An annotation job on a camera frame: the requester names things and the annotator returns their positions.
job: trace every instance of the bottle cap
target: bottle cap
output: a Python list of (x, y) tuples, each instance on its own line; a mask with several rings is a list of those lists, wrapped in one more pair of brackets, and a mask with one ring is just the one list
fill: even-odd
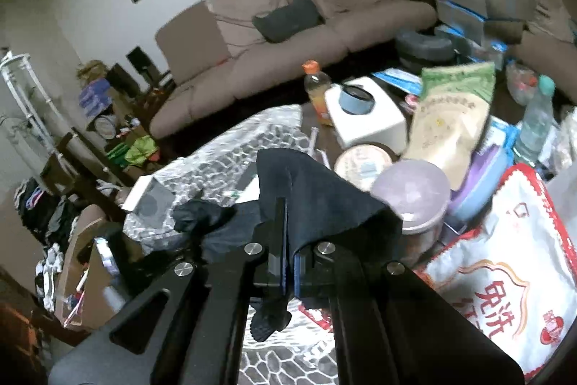
[(551, 77), (542, 75), (539, 77), (539, 90), (543, 95), (552, 97), (553, 93), (555, 93), (555, 82)]
[(321, 70), (321, 67), (318, 65), (317, 61), (307, 61), (302, 65), (302, 68), (305, 70), (306, 74), (316, 74)]

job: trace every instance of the clear bottle with green cap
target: clear bottle with green cap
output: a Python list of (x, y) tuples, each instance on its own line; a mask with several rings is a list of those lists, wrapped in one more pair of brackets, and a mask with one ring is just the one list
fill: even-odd
[(537, 91), (525, 109), (523, 126), (513, 147), (515, 162), (523, 162), (532, 167), (537, 164), (553, 123), (553, 93), (553, 79), (546, 75), (540, 76)]

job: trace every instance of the screw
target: screw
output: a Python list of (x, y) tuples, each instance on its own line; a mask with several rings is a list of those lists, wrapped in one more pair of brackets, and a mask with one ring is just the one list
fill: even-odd
[(320, 254), (331, 254), (335, 252), (336, 247), (330, 242), (321, 242), (317, 245), (317, 250)]
[(246, 254), (259, 254), (261, 251), (263, 251), (263, 246), (256, 242), (251, 242), (250, 244), (245, 245)]
[(392, 261), (387, 265), (387, 271), (393, 276), (399, 276), (405, 272), (405, 267), (398, 261)]
[(192, 273), (194, 271), (194, 266), (192, 266), (192, 264), (190, 263), (178, 263), (175, 267), (174, 267), (174, 273), (177, 276), (183, 277), (183, 276), (188, 276), (190, 273)]

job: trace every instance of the white and red bag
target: white and red bag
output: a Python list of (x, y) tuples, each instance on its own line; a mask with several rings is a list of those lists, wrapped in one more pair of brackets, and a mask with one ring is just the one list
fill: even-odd
[(418, 274), (510, 355), (526, 380), (577, 315), (575, 247), (541, 179), (524, 164), (503, 175), (483, 225)]

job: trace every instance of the dark pillow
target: dark pillow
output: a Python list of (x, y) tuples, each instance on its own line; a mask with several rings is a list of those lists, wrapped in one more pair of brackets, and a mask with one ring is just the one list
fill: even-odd
[(299, 31), (322, 23), (317, 6), (311, 0), (294, 0), (265, 17), (254, 16), (253, 25), (269, 43), (282, 43)]

